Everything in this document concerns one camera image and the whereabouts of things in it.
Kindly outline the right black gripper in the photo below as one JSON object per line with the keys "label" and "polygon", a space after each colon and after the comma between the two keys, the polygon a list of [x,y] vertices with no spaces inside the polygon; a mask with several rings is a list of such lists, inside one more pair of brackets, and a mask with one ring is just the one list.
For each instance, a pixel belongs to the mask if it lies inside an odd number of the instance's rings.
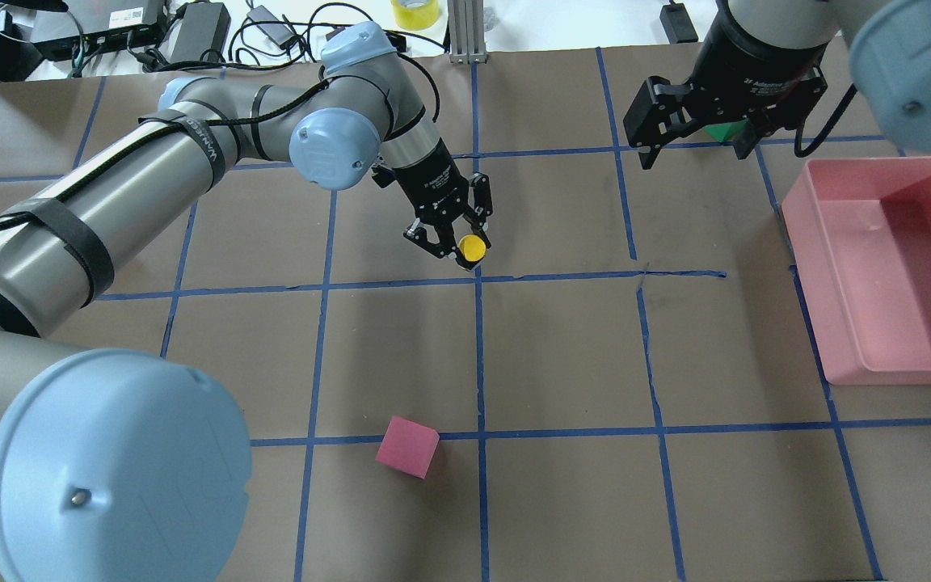
{"label": "right black gripper", "polygon": [[819,67],[827,46],[781,48],[758,40],[735,16],[716,16],[687,80],[647,78],[624,115],[640,166],[653,168],[663,146],[708,124],[743,120],[732,138],[737,159],[776,130],[801,128],[828,87]]}

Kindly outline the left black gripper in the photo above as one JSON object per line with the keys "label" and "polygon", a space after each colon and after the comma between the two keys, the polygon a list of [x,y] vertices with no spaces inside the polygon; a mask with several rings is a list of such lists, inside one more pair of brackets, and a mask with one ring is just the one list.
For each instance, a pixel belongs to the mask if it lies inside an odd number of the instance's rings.
{"label": "left black gripper", "polygon": [[451,259],[466,267],[458,248],[465,236],[465,253],[487,253],[488,217],[494,213],[489,176],[476,172],[466,178],[453,156],[439,145],[421,161],[406,168],[391,167],[415,220],[402,236],[437,259]]}

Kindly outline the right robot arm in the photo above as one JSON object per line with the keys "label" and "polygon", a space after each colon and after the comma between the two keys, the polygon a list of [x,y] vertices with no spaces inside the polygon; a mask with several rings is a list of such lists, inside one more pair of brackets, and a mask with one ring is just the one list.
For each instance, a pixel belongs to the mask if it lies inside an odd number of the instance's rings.
{"label": "right robot arm", "polygon": [[[803,145],[805,123],[828,89],[821,62],[835,38],[849,51],[850,86],[824,128]],[[683,82],[651,76],[623,119],[643,169],[665,145],[699,129],[743,123],[735,154],[792,130],[812,155],[854,96],[895,147],[931,154],[931,1],[720,1]]]}

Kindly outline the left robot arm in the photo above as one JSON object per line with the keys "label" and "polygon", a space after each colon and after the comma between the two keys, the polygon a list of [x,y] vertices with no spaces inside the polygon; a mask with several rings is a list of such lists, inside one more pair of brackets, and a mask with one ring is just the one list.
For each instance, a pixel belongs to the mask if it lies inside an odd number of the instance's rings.
{"label": "left robot arm", "polygon": [[0,213],[0,581],[214,581],[249,505],[251,439],[200,369],[48,339],[245,158],[335,192],[395,182],[404,237],[475,268],[483,174],[462,176],[377,23],[322,49],[307,89],[170,80],[128,135]]}

